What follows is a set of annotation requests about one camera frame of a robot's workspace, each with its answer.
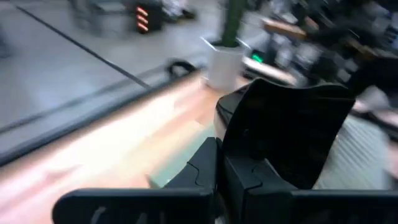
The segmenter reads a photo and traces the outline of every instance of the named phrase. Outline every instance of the gray floor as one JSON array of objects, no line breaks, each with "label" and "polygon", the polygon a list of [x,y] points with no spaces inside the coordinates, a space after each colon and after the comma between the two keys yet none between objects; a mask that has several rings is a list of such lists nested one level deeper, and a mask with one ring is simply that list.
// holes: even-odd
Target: gray floor
[{"label": "gray floor", "polygon": [[[216,37],[221,9],[215,0],[193,1],[197,21],[166,24],[149,35],[96,37],[75,27],[66,0],[18,0],[13,4],[59,30],[101,58],[136,76],[146,88],[98,60],[14,6],[0,2],[0,27],[12,56],[0,60],[0,165],[88,124],[97,111],[115,110],[165,85],[163,65],[170,58],[206,63],[200,37]],[[247,14],[241,31],[246,42],[264,38],[259,17]]]},{"label": "gray floor", "polygon": [[[200,12],[199,20],[167,24],[162,32],[150,35],[130,33],[123,39],[95,37],[86,30],[74,26],[66,1],[53,0],[39,6],[22,5],[22,7],[106,60],[135,75],[165,63],[168,58],[187,58],[205,51],[200,37],[217,35],[221,24],[220,9],[215,0],[192,1],[192,3]],[[258,27],[244,26],[242,37],[250,39],[261,33],[263,31]]]},{"label": "gray floor", "polygon": [[[115,100],[144,92],[21,12],[1,9],[5,13],[0,11],[0,25],[12,56],[0,60],[0,158]],[[80,102],[86,97],[90,100]],[[14,126],[32,118],[26,125]]]}]

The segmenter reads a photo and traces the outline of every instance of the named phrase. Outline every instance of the desk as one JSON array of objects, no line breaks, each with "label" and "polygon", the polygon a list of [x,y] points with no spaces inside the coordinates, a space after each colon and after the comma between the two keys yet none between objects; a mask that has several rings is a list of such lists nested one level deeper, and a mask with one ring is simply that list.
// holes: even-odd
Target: desk
[{"label": "desk", "polygon": [[222,95],[198,74],[4,166],[0,223],[50,224],[55,201],[78,188],[149,187],[146,174],[213,122]]}]

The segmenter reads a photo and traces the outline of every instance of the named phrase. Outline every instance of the orange light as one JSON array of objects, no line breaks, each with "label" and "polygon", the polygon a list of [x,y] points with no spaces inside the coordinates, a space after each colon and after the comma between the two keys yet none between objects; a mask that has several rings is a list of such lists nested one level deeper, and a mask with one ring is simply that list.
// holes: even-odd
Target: orange light
[{"label": "orange light", "polygon": [[142,13],[144,16],[148,16],[148,12],[146,12],[145,10],[143,10],[141,7],[137,7],[137,11]]},{"label": "orange light", "polygon": [[139,19],[140,21],[144,22],[145,24],[148,24],[148,20],[146,20],[144,17],[142,16],[137,16],[137,19]]},{"label": "orange light", "polygon": [[148,27],[144,26],[143,24],[141,24],[141,23],[138,22],[137,25],[138,25],[138,27],[140,27],[141,29],[143,29],[143,30],[145,30],[145,31],[148,31]]}]

